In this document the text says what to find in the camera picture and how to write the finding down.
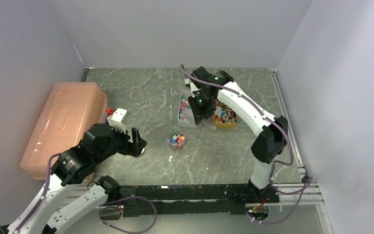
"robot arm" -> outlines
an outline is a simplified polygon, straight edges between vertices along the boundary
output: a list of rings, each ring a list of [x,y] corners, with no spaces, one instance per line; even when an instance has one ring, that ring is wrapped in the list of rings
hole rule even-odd
[[[83,182],[85,177],[95,172],[95,167],[99,163],[116,153],[133,157],[142,156],[147,142],[140,137],[136,128],[131,129],[132,141],[130,141],[130,136],[127,135],[128,131],[125,130],[125,124],[121,122],[122,120],[126,120],[128,116],[129,113],[126,110],[118,109],[108,118],[108,122],[111,126],[103,123],[94,124],[84,133],[83,139],[77,146],[61,153],[55,164],[51,167],[49,180],[45,182],[49,183],[47,191],[44,192],[46,186],[43,186],[19,218],[10,225],[0,227],[0,234],[42,233],[44,227],[48,229],[48,220],[53,216],[59,204],[72,190]],[[114,126],[118,125],[121,127],[116,130]],[[112,178],[103,182],[107,183],[110,180],[112,180],[110,184],[114,184],[115,182],[118,185]],[[110,195],[113,194],[111,193],[112,191],[106,188],[104,188],[103,192]],[[106,200],[104,197],[98,198],[96,196],[93,202],[98,204],[100,201],[105,202]],[[70,226],[70,224],[72,224],[71,222],[74,222],[74,220],[76,221],[77,219],[68,220],[67,217],[63,217],[61,225],[64,227]]]
[[[266,118],[273,119],[287,132],[288,122],[286,118],[283,116],[276,118],[273,114],[256,104],[225,71],[210,74],[204,67],[200,67],[194,70],[191,76],[200,81],[223,87],[223,89],[217,88],[192,79],[192,83],[190,83],[192,91],[199,89],[198,92],[193,91],[193,95],[188,98],[196,124],[200,123],[203,118],[213,116],[215,111],[213,102],[218,99],[235,111],[255,134],[256,140],[251,147],[251,151],[256,158],[256,162],[250,182],[255,186],[257,195],[261,196],[269,188],[269,174],[273,166],[273,159],[278,154],[281,154],[286,146],[286,141],[281,132],[272,126]],[[257,105],[263,115],[246,101],[243,96]]]

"gray marble surface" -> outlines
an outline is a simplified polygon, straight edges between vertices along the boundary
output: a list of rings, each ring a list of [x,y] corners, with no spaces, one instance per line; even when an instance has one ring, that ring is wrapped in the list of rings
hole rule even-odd
[[[261,107],[281,115],[268,69],[207,70],[225,70]],[[196,128],[177,125],[180,93],[186,89],[184,75],[178,68],[91,69],[87,81],[101,87],[111,108],[128,110],[131,117],[127,127],[138,128],[148,142],[146,153],[140,158],[115,155],[105,160],[98,165],[95,179],[110,175],[121,185],[247,183],[250,179],[255,161],[250,147],[255,136],[245,122],[240,121],[236,129],[216,131],[200,124]],[[167,142],[175,128],[186,135],[181,150],[170,149]],[[288,149],[277,158],[289,161]],[[300,183],[296,164],[278,165],[274,179],[275,183]]]

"metal frame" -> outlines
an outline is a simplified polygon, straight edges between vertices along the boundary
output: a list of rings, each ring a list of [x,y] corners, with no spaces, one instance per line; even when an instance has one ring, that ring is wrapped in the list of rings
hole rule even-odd
[[[289,135],[290,135],[290,140],[292,141],[293,146],[295,147],[295,152],[296,152],[296,156],[297,156],[297,160],[298,160],[299,176],[300,176],[300,178],[303,178],[305,175],[307,175],[306,169],[305,169],[304,164],[302,162],[302,158],[300,156],[299,147],[298,147],[298,144],[297,144],[297,141],[296,141],[296,138],[295,138],[295,134],[293,132],[292,124],[291,124],[289,115],[287,113],[286,107],[284,105],[283,96],[281,94],[279,83],[278,83],[278,80],[277,80],[277,77],[276,77],[276,71],[277,71],[277,68],[269,69],[269,72],[270,72],[269,75],[271,76],[273,85],[274,85],[274,87],[276,89],[276,92],[278,93],[278,101],[279,101],[281,113],[289,121]],[[319,217],[319,220],[320,220],[320,224],[322,226],[323,233],[325,233],[325,234],[333,234],[334,233],[333,232],[333,228],[332,228],[332,225],[330,223],[329,217],[327,215],[326,208],[325,208],[325,205],[324,205],[324,202],[323,202],[323,198],[321,200],[322,200],[321,204],[311,204],[311,205],[315,205],[316,206],[316,211],[318,212],[318,217]]]
[[[293,132],[292,123],[290,122],[289,115],[288,115],[286,107],[284,105],[283,96],[281,95],[281,91],[280,91],[280,88],[279,88],[279,83],[278,83],[277,78],[276,78],[276,73],[271,72],[269,75],[272,78],[273,86],[275,87],[275,90],[278,94],[278,101],[279,101],[279,106],[280,106],[280,109],[281,109],[281,114],[284,115],[289,122],[289,138],[292,141],[293,147],[295,148],[296,157],[297,157],[296,160],[298,161],[298,164],[303,164],[302,158],[300,157],[298,143],[296,142],[295,134]]]
[[[273,85],[275,87],[275,90],[278,94],[277,98],[279,101],[279,106],[281,109],[282,115],[284,115],[289,120],[289,138],[291,140],[291,143],[294,146],[294,151],[296,153],[296,160],[298,162],[298,171],[300,178],[303,178],[306,175],[306,169],[303,165],[299,147],[297,145],[297,141],[293,132],[293,128],[289,119],[289,115],[287,113],[283,97],[279,88],[279,83],[277,81],[277,77],[275,74],[275,69],[269,69],[269,76],[272,79]],[[275,184],[280,190],[283,190],[285,192],[290,191],[296,191],[303,187],[302,183],[289,183],[289,184]],[[85,194],[88,191],[87,187],[77,187],[74,191],[72,191],[67,198],[61,203],[59,209],[65,207],[66,205],[73,202],[75,199],[79,198],[81,195]],[[299,194],[296,195],[279,195],[280,202],[279,203],[268,203],[268,206],[293,206],[295,202],[297,201],[299,197]],[[329,217],[327,215],[323,198],[320,193],[320,189],[317,183],[312,183],[312,185],[305,190],[305,193],[303,194],[301,201],[299,203],[300,205],[315,205],[316,210],[318,212],[318,217],[320,219],[320,223],[322,226],[323,233],[325,234],[333,234],[333,229],[329,221]],[[246,206],[257,206],[258,203],[248,203]]]

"purple cable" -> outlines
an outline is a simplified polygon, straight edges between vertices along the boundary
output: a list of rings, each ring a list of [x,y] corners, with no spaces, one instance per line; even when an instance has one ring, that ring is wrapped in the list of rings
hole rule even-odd
[[[118,228],[118,227],[116,227],[116,226],[114,226],[114,225],[111,225],[111,224],[105,222],[104,220],[102,220],[102,218],[101,218],[101,214],[102,214],[102,212],[103,212],[104,210],[107,210],[107,209],[117,209],[117,207],[114,207],[114,206],[107,206],[107,207],[102,208],[102,209],[99,211],[99,213],[98,213],[99,221],[101,221],[103,224],[107,225],[108,227],[114,228],[114,229],[116,229],[116,230],[118,230],[118,231],[120,231],[120,232],[127,233],[127,234],[141,234],[141,233],[145,233],[145,232],[147,232],[148,230],[150,230],[150,229],[153,227],[153,225],[154,225],[154,223],[155,223],[155,221],[156,221],[156,219],[157,219],[157,210],[156,210],[154,204],[153,204],[150,200],[148,200],[147,198],[145,198],[145,197],[143,197],[143,196],[129,196],[129,197],[126,197],[126,198],[123,198],[123,199],[117,200],[117,201],[106,202],[106,203],[104,203],[103,205],[116,204],[116,203],[118,203],[118,202],[120,202],[120,201],[125,201],[125,200],[130,200],[130,199],[136,199],[136,198],[138,198],[138,199],[142,199],[142,200],[148,202],[148,203],[152,206],[152,209],[154,210],[154,219],[153,219],[151,225],[150,225],[147,229],[145,229],[145,230],[143,230],[143,231],[140,231],[140,232],[130,232],[130,231],[126,231],[126,230],[123,230],[123,229],[121,229],[121,228]]]
[[[44,190],[42,191],[41,196],[45,196],[46,193],[48,192],[52,159],[54,159],[54,157],[56,157],[56,156],[59,156],[60,154],[61,153],[54,154],[51,157],[49,157],[48,165],[47,165],[47,168],[46,168],[46,179],[45,179],[45,184],[44,184]],[[31,216],[35,213],[35,211],[38,209],[38,207],[39,207],[39,205],[41,203],[42,203],[42,199],[38,199],[38,201],[36,202],[35,206],[32,207],[32,209],[25,216],[25,218],[22,220],[22,222],[19,223],[19,225],[15,228],[15,231],[19,231],[23,227],[23,225],[31,218]]]
[[[302,198],[304,190],[307,187],[309,187],[311,183],[312,183],[312,178],[310,177],[310,178],[307,179],[307,181],[305,181],[305,184],[303,185],[303,189],[301,189],[300,196],[299,196],[298,200],[296,201],[292,210],[290,210],[290,212],[286,215],[286,217],[282,218],[281,220],[273,221],[273,222],[262,222],[262,221],[258,221],[257,219],[255,219],[255,221],[258,222],[259,224],[266,224],[266,225],[275,225],[275,224],[279,224],[279,223],[282,223],[282,222],[286,221],[293,214],[293,212],[295,212],[296,208],[299,205],[300,199]]]
[[[192,79],[196,82],[199,82],[199,83],[202,83],[202,84],[206,84],[206,85],[210,85],[210,86],[213,86],[213,87],[216,87],[216,88],[219,88],[219,89],[226,89],[236,95],[240,95],[240,93],[234,89],[231,89],[231,88],[228,88],[228,87],[224,87],[222,85],[219,85],[219,84],[213,84],[213,83],[210,83],[210,82],[206,82],[206,81],[202,81],[196,77],[193,77],[191,76],[190,74],[188,74],[186,72],[186,70],[184,69],[184,65],[181,63],[180,64],[180,69],[181,71],[184,73],[185,77],[186,78],[189,78],[189,79]],[[261,116],[264,116],[264,113],[263,111],[253,102],[252,99],[248,98],[246,95],[242,95],[241,96],[242,98],[244,98],[247,102],[249,102],[258,112]],[[269,174],[269,184],[270,186],[278,193],[281,193],[281,194],[284,194],[284,195],[294,195],[294,194],[297,194],[297,193],[300,193],[300,196],[298,198],[298,201],[296,202],[296,204],[294,205],[294,207],[292,208],[292,210],[290,211],[290,213],[282,220],[280,221],[277,221],[277,222],[270,222],[270,223],[265,223],[265,222],[262,222],[263,224],[277,224],[277,223],[281,223],[281,222],[284,222],[287,218],[290,217],[290,215],[295,211],[296,207],[298,206],[299,202],[300,202],[300,199],[302,197],[302,194],[303,194],[303,191],[309,187],[311,184],[312,184],[312,178],[308,178],[304,184],[304,186],[297,190],[297,191],[294,191],[294,192],[289,192],[289,193],[286,193],[286,192],[283,192],[283,191],[280,191],[279,189],[277,189],[274,185],[273,185],[273,182],[272,182],[272,176],[273,176],[273,173],[274,173],[274,170],[275,170],[275,163],[279,163],[279,164],[282,164],[282,165],[285,165],[285,166],[290,166],[293,164],[293,161],[294,161],[294,156],[293,156],[293,148],[292,148],[292,144],[290,142],[290,139],[289,139],[289,136],[287,135],[287,133],[273,120],[271,120],[270,118],[266,118],[267,121],[269,121],[273,126],[275,126],[280,132],[281,134],[284,136],[284,139],[286,140],[287,142],[287,146],[289,147],[289,154],[290,154],[290,162],[283,162],[283,161],[280,161],[280,160],[274,160],[273,161],[273,165],[272,165],[272,168],[270,170],[270,174]]]
[[[105,112],[104,113],[104,122],[103,123],[107,123],[108,116],[109,116],[108,112]]]

